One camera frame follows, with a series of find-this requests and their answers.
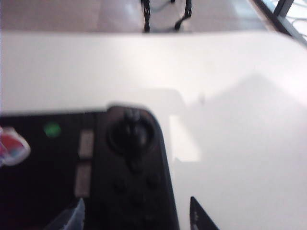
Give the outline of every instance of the controller button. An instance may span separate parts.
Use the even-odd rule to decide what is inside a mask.
[[[133,174],[140,174],[143,171],[143,162],[140,159],[128,161],[128,167]]]

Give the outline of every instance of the red and white sticker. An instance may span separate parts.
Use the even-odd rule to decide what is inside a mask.
[[[29,144],[12,127],[0,127],[0,166],[16,165],[31,152]]]

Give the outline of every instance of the sticker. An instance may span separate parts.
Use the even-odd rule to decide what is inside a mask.
[[[79,156],[80,158],[92,158],[94,149],[94,132],[91,129],[80,132]]]
[[[30,146],[12,127],[0,127],[0,166],[19,164],[30,154]]]

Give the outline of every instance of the black plastic piece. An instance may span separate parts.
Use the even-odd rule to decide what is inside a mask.
[[[142,109],[116,106],[98,115],[97,123],[91,204],[102,202],[108,212],[116,209],[122,215],[101,218],[92,210],[92,216],[97,216],[94,222],[106,229],[122,229],[123,222],[134,220],[128,221],[127,229],[178,230],[162,132],[155,118]],[[146,141],[132,135],[139,126]],[[124,178],[127,191],[114,193],[109,178]]]

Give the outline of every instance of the analog stick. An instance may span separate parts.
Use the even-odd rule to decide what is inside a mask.
[[[153,126],[137,109],[126,109],[124,118],[108,131],[111,146],[126,156],[138,156],[148,150],[154,139]]]

